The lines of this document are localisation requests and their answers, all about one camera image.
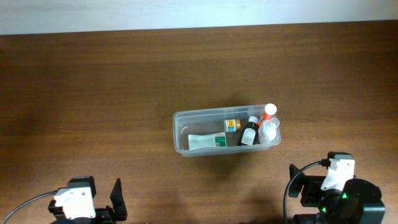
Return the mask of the white plastic bottle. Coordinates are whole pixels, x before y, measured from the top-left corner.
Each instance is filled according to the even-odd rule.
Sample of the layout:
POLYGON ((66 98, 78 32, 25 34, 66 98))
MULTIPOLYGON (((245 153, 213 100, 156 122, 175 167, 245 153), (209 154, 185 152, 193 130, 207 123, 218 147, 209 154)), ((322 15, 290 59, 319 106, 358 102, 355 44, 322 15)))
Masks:
POLYGON ((258 129, 258 140, 260 144, 269 144, 277 136, 277 128, 280 121, 277 118, 271 118, 261 124, 258 129))

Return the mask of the dark bottle white cap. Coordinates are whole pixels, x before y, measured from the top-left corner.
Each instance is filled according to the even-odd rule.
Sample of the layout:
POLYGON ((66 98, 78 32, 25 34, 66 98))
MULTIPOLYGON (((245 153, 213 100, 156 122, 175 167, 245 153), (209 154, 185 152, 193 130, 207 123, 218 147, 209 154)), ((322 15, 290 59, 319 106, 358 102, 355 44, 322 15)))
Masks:
POLYGON ((258 118, 250 116, 247 125, 241 131, 238 146, 252 146, 257 138, 258 118))

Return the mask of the orange tube white cap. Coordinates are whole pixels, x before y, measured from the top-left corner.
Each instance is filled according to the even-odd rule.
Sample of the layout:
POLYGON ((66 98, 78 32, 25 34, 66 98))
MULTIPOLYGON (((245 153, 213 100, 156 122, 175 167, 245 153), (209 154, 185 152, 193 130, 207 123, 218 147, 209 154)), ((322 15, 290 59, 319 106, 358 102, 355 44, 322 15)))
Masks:
POLYGON ((268 122, 277 112, 277 107, 273 103, 268 103, 264 107, 264 111, 260 116, 257 125, 260 127, 264 122, 268 122))

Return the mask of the small gold lid jar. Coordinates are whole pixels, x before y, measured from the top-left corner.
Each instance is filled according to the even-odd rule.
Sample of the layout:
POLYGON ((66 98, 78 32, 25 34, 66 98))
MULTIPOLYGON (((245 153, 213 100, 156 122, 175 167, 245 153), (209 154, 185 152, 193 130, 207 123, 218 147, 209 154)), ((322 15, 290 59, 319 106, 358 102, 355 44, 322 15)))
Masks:
POLYGON ((223 121, 224 131, 227 133, 236 132, 241 129, 241 122, 239 119, 225 119, 223 121))

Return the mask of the white green medicine box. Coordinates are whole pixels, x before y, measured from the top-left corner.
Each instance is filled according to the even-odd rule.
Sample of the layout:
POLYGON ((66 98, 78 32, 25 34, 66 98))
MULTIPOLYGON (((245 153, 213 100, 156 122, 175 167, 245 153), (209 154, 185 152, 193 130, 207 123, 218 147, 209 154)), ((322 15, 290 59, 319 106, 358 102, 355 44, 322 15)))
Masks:
POLYGON ((227 140, 226 134, 215 133, 208 135, 188 135, 188 147, 189 150, 213 148, 213 147, 226 147, 227 140))

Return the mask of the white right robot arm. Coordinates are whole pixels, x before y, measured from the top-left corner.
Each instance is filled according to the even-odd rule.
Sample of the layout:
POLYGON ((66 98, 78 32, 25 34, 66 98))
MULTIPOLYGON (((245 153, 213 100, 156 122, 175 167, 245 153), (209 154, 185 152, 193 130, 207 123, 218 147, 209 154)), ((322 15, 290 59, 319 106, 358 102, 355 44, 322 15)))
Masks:
POLYGON ((354 176, 354 160, 322 159, 301 169, 291 164, 283 202, 284 223, 382 223, 386 207, 378 186, 354 176), (287 198, 302 195, 303 207, 316 214, 287 216, 287 198))

